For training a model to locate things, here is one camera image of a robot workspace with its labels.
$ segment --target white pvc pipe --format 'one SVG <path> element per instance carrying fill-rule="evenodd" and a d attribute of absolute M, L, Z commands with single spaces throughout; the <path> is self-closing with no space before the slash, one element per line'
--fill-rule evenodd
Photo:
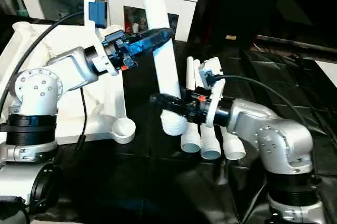
<path fill-rule="evenodd" d="M 186 88 L 190 90 L 195 89 L 193 57 L 187 58 Z M 195 153 L 200 150 L 201 140 L 197 124 L 187 123 L 187 131 L 181 135 L 180 146 L 183 151 L 188 153 Z"/>
<path fill-rule="evenodd" d="M 199 74 L 200 61 L 196 59 L 194 61 L 194 76 L 195 85 L 204 87 L 200 74 Z M 221 156 L 221 147 L 214 132 L 214 128 L 207 127 L 206 124 L 200 125 L 201 133 L 201 156 L 204 159 L 216 159 Z"/>
<path fill-rule="evenodd" d="M 169 28 L 165 0 L 144 0 L 148 28 Z M 153 52 L 160 93 L 178 98 L 179 80 L 175 64 L 172 40 Z M 187 120 L 173 112 L 164 110 L 161 114 L 165 133 L 171 136 L 183 134 L 187 130 Z"/>
<path fill-rule="evenodd" d="M 228 133 L 225 127 L 220 127 L 220 129 L 223 138 L 222 147 L 225 157 L 228 160 L 239 160 L 244 158 L 246 150 L 244 149 L 241 140 L 237 136 Z"/>

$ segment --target cable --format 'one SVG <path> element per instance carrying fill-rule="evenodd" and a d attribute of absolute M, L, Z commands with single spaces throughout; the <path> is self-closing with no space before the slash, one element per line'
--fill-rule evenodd
<path fill-rule="evenodd" d="M 248 210 L 246 212 L 246 214 L 244 215 L 244 217 L 242 218 L 242 221 L 240 224 L 245 224 L 249 218 L 249 216 L 252 214 L 253 212 L 253 209 L 254 209 L 254 206 L 261 194 L 261 192 L 263 191 L 263 189 L 265 188 L 266 186 L 266 182 L 263 183 L 263 185 L 261 186 L 261 188 L 257 191 L 257 193 L 255 194 L 255 196 L 253 197 L 252 199 L 252 202 L 250 203 L 249 207 L 248 207 Z"/>
<path fill-rule="evenodd" d="M 86 105 L 85 105 L 85 99 L 84 99 L 84 93 L 83 93 L 82 87 L 80 88 L 80 91 L 81 91 L 81 98 L 82 98 L 83 110 L 84 110 L 84 124 L 83 124 L 82 133 L 78 137 L 78 140 L 77 140 L 77 143 L 76 143 L 75 152 L 79 151 L 82 148 L 82 145 L 85 141 L 86 136 L 84 134 L 85 134 L 86 124 L 87 124 L 87 121 L 88 121 L 88 114 L 87 114 L 87 111 L 86 111 Z"/>
<path fill-rule="evenodd" d="M 243 77 L 243 76 L 239 76 L 239 75 L 217 75 L 215 76 L 215 80 L 220 80 L 220 79 L 238 79 L 238 80 L 245 80 L 245 81 L 249 81 L 253 84 L 256 84 L 258 86 L 261 86 L 265 89 L 267 89 L 268 91 L 270 91 L 271 93 L 275 94 L 276 96 L 278 96 L 278 98 L 280 98 L 291 110 L 293 110 L 293 112 L 297 115 L 297 117 L 299 118 L 300 122 L 302 123 L 302 125 L 304 127 L 306 127 L 307 129 L 309 129 L 309 125 L 306 123 L 304 117 L 298 112 L 298 110 L 290 103 L 290 101 L 288 101 L 286 98 L 284 98 L 284 96 L 282 96 L 281 94 L 279 94 L 277 91 L 275 91 L 274 89 L 272 89 L 271 87 L 255 80 L 252 78 L 247 78 L 247 77 Z M 317 162 L 316 162 L 316 152 L 315 152 L 315 148 L 313 147 L 311 150 L 311 158 L 312 158 L 312 164 L 313 164 L 313 172 L 316 178 L 318 178 L 318 166 L 317 166 Z"/>
<path fill-rule="evenodd" d="M 17 63 L 15 69 L 13 70 L 13 73 L 11 74 L 11 77 L 9 78 L 9 81 L 4 89 L 4 92 L 1 95 L 0 98 L 0 114 L 4 108 L 4 104 L 5 104 L 5 100 L 6 97 L 8 95 L 9 92 L 9 84 L 14 81 L 14 77 L 15 75 L 18 73 L 18 71 L 20 70 L 20 68 L 22 67 L 23 63 L 26 61 L 27 57 L 30 55 L 30 53 L 33 51 L 33 49 L 36 47 L 37 44 L 39 44 L 39 42 L 41 42 L 41 40 L 49 34 L 50 31 L 52 31 L 54 28 L 56 28 L 60 23 L 74 17 L 77 15 L 82 15 L 84 14 L 84 11 L 78 11 L 76 13 L 72 13 L 69 14 L 63 18 L 61 18 L 60 20 L 58 20 L 56 23 L 54 23 L 53 25 L 51 25 L 48 29 L 46 29 L 42 34 L 39 35 L 39 37 L 31 44 L 31 46 L 27 49 L 27 51 L 25 52 L 25 54 L 22 56 L 22 58 L 20 59 L 20 61 Z"/>
<path fill-rule="evenodd" d="M 254 45 L 254 47 L 255 47 L 256 49 L 258 49 L 260 52 L 263 52 L 263 50 L 261 50 L 261 49 L 258 47 L 258 45 L 256 45 L 256 43 L 253 43 L 253 45 Z"/>

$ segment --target black tablecloth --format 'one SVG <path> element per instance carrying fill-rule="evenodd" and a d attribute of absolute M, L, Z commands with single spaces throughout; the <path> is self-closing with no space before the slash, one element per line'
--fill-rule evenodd
<path fill-rule="evenodd" d="M 217 56 L 227 74 L 252 77 L 283 94 L 302 113 L 318 153 L 322 193 L 326 207 L 337 217 L 337 88 L 310 60 L 175 43 L 179 78 L 185 82 L 186 58 L 201 61 Z M 160 111 L 148 98 L 158 93 L 151 55 L 139 67 L 123 73 L 127 115 L 137 129 L 127 145 L 114 140 L 86 142 L 67 165 L 73 146 L 62 146 L 56 161 L 64 168 L 57 205 L 39 220 L 83 223 L 239 223 L 261 188 L 264 170 L 257 152 L 247 143 L 247 155 L 226 165 L 224 158 L 203 160 L 180 149 L 180 137 L 161 129 Z M 245 82 L 228 81 L 225 97 L 264 104 L 280 116 L 297 119 L 281 100 Z M 219 129 L 218 139 L 222 141 Z M 270 217 L 263 190 L 248 223 Z"/>

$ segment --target red component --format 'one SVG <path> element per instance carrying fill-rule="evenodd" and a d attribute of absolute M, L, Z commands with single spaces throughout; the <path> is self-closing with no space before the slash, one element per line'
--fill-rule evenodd
<path fill-rule="evenodd" d="M 122 65 L 121 70 L 128 70 L 128 67 L 125 65 Z"/>
<path fill-rule="evenodd" d="M 206 101 L 206 96 L 199 95 L 199 96 L 198 96 L 198 100 L 199 100 L 200 102 L 205 102 L 205 101 Z"/>

